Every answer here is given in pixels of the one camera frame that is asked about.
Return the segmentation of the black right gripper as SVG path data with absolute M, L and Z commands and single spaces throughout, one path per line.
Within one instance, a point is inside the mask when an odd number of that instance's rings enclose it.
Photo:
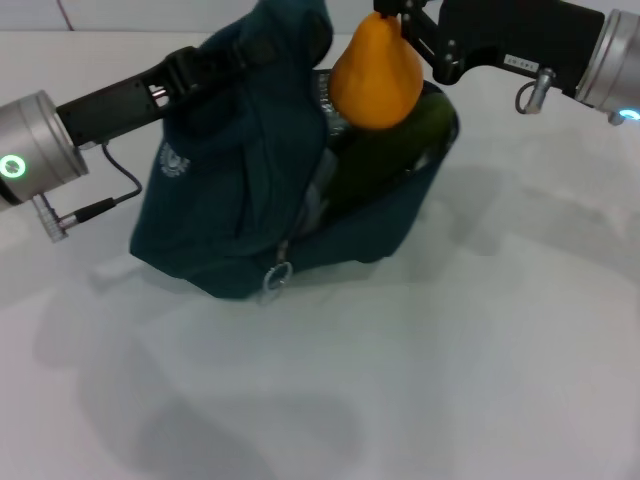
M 573 97 L 605 22 L 604 13 L 564 1 L 445 1 L 437 26 L 422 10 L 429 2 L 374 0 L 373 8 L 400 14 L 402 37 L 443 85 L 478 66 L 536 76 L 507 63 L 510 55 L 553 70 L 553 85 Z

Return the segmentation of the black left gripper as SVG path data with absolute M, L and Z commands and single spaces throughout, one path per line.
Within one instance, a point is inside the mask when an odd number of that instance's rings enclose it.
M 77 147 L 103 144 L 163 118 L 196 92 L 217 91 L 279 59 L 268 38 L 186 47 L 158 65 L 56 108 Z

